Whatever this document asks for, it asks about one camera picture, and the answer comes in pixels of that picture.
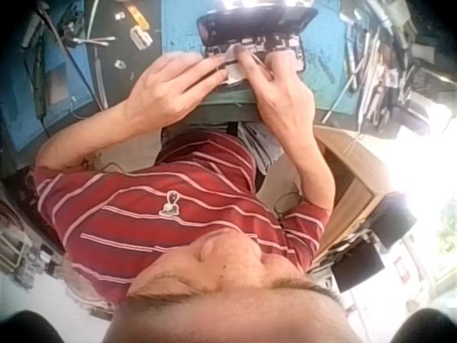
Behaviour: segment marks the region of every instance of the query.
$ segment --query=workbench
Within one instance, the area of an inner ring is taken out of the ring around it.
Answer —
[[[86,27],[93,2],[93,0],[84,1]],[[91,37],[116,37],[116,41],[110,42],[110,46],[98,47],[109,106],[123,101],[143,71],[163,52],[173,50],[200,51],[201,42],[196,28],[196,19],[204,15],[209,9],[214,9],[214,3],[220,2],[220,0],[136,0],[133,2],[150,24],[148,32],[154,42],[147,49],[140,51],[133,43],[130,37],[130,29],[136,25],[136,22],[126,7],[116,1],[103,0],[99,2],[92,28]],[[317,107],[315,124],[320,125],[323,116],[347,81],[344,46],[348,25],[339,19],[339,0],[315,0],[313,7],[318,9],[319,14],[302,34],[308,64],[307,70],[303,73],[303,80],[315,94]],[[120,11],[125,13],[125,18],[115,20],[115,14]],[[87,69],[90,71],[88,79],[95,85],[94,47],[86,45],[79,46],[77,49],[79,50],[78,54],[86,54],[86,60],[82,58],[79,61],[83,65],[87,64]],[[60,53],[56,49],[47,49],[47,51],[51,51],[52,54]],[[126,68],[116,68],[117,60],[123,61]],[[348,93],[326,122],[326,126],[355,131],[356,116],[354,113],[358,96],[358,93]],[[64,109],[61,112],[63,114],[57,116],[59,120],[55,119],[49,122],[51,133],[76,121],[68,114],[68,110],[65,112]],[[80,102],[78,108],[75,109],[75,113],[82,116],[92,115],[95,112],[96,107],[89,100]],[[260,119],[255,98],[252,92],[247,90],[233,94],[212,94],[205,100],[203,106],[197,108],[185,120],[192,123],[216,124],[227,121],[258,121]],[[399,125],[393,121],[382,133],[376,131],[371,123],[365,124],[362,128],[364,134],[387,139],[395,138],[398,130]],[[16,146],[17,157],[21,160],[20,164],[26,164],[32,158],[36,147],[45,138],[43,134],[40,134],[30,139],[26,144],[22,144],[19,149]]]

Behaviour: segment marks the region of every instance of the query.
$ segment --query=forearm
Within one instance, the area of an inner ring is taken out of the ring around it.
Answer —
[[[42,146],[36,165],[52,170],[79,166],[88,155],[134,136],[123,120],[123,107],[121,102],[60,131]]]
[[[335,179],[314,137],[300,139],[284,149],[297,168],[304,199],[330,215],[335,199]]]

